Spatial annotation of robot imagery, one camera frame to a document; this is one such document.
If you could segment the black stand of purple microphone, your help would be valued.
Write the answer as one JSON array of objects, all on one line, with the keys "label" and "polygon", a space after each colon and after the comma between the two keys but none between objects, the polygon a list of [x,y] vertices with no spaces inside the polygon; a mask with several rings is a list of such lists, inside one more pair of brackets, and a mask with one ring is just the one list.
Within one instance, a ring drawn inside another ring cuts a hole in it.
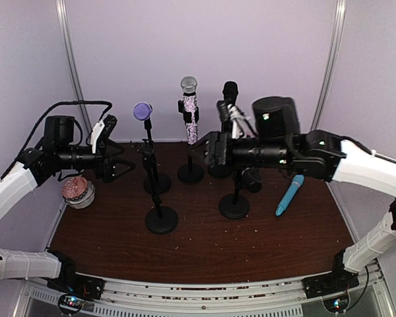
[{"label": "black stand of purple microphone", "polygon": [[152,124],[150,118],[144,121],[144,127],[147,131],[147,138],[143,139],[144,143],[141,146],[141,150],[143,153],[143,166],[147,171],[147,178],[144,180],[143,186],[145,191],[150,194],[152,192],[152,180],[156,192],[158,194],[163,194],[171,188],[172,181],[169,175],[158,171],[157,159],[154,153],[155,146],[151,135]]}]

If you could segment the purple microphone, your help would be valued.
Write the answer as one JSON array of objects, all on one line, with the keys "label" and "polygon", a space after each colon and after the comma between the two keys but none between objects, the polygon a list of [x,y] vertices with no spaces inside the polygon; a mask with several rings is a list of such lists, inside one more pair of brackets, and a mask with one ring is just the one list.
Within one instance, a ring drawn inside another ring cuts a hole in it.
[{"label": "purple microphone", "polygon": [[139,121],[146,121],[152,115],[152,106],[147,102],[138,102],[133,108],[133,115]]}]

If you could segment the black microphone with white band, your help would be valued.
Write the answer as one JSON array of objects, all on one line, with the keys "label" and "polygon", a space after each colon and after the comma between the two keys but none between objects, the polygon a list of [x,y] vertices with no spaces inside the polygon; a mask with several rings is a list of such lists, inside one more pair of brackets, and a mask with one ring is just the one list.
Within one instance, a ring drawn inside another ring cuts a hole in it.
[{"label": "black microphone with white band", "polygon": [[261,175],[258,168],[248,168],[242,173],[243,187],[250,193],[256,194],[261,191]]}]

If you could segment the black stand of blue microphone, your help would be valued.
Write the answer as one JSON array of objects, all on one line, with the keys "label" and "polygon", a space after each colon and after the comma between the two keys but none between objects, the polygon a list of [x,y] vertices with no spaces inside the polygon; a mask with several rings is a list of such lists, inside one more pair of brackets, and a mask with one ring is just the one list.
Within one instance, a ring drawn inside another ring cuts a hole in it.
[{"label": "black stand of blue microphone", "polygon": [[145,217],[145,225],[153,234],[168,234],[177,227],[178,214],[171,207],[162,206],[162,200],[157,191],[156,180],[152,170],[156,166],[154,150],[154,143],[148,139],[143,139],[143,144],[141,145],[142,162],[147,172],[148,192],[154,203],[154,208]]}]

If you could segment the blue microphone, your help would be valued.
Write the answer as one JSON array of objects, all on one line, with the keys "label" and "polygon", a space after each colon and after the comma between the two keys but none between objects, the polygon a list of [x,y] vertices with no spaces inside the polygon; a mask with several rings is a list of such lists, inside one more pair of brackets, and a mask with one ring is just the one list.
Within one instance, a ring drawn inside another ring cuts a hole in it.
[{"label": "blue microphone", "polygon": [[300,187],[303,185],[305,180],[305,177],[303,175],[295,175],[283,195],[282,199],[280,200],[279,204],[277,205],[277,209],[275,211],[275,215],[277,217],[280,217],[287,209],[288,206],[290,205],[291,201],[293,200],[294,196],[300,189]]}]

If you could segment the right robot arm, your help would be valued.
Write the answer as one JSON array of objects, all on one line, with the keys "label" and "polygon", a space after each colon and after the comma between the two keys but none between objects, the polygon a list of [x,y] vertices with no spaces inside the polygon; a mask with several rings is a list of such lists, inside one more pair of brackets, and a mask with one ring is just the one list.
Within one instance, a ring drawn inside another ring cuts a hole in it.
[{"label": "right robot arm", "polygon": [[324,182],[356,184],[394,199],[389,211],[364,238],[336,256],[335,269],[326,275],[325,286],[340,291],[350,281],[350,274],[359,273],[396,243],[396,160],[351,137],[320,129],[301,133],[290,97],[260,98],[252,108],[255,137],[211,131],[188,147],[190,155],[208,166],[284,170]]}]

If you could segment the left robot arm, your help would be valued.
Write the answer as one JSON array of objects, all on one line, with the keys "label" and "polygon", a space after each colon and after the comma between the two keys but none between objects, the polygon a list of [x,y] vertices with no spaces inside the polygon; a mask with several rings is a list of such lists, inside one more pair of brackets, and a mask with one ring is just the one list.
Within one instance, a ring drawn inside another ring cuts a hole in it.
[{"label": "left robot arm", "polygon": [[[92,170],[105,183],[119,178],[117,165],[126,171],[136,165],[120,158],[124,150],[110,139],[117,118],[107,115],[92,130],[87,146],[73,144],[71,116],[51,116],[46,120],[44,137],[38,148],[24,150],[16,158],[10,171],[0,178],[0,220],[26,195],[64,170],[74,170],[65,177],[61,194],[75,209],[84,209],[95,199],[94,184],[82,176]],[[0,248],[0,280],[44,278],[56,280],[67,293],[76,293],[82,286],[76,274],[75,262],[60,252],[23,252]]]}]

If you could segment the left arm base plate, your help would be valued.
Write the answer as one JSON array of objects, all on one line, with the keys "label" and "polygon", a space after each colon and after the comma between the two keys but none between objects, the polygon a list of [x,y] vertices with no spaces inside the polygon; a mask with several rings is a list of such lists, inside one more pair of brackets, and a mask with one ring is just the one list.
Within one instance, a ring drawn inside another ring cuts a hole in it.
[{"label": "left arm base plate", "polygon": [[72,282],[49,278],[45,278],[45,280],[47,281],[47,287],[50,289],[77,295],[86,300],[100,300],[105,285],[105,281],[101,278],[79,274],[75,275],[75,280]]}]

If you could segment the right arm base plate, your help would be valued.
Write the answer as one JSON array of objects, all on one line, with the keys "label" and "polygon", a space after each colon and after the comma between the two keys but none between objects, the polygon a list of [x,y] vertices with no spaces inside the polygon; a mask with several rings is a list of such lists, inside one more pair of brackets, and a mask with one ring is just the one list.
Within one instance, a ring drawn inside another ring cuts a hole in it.
[{"label": "right arm base plate", "polygon": [[306,297],[312,299],[345,292],[348,289],[359,286],[360,283],[358,276],[355,274],[335,275],[326,273],[304,278],[302,284]]}]

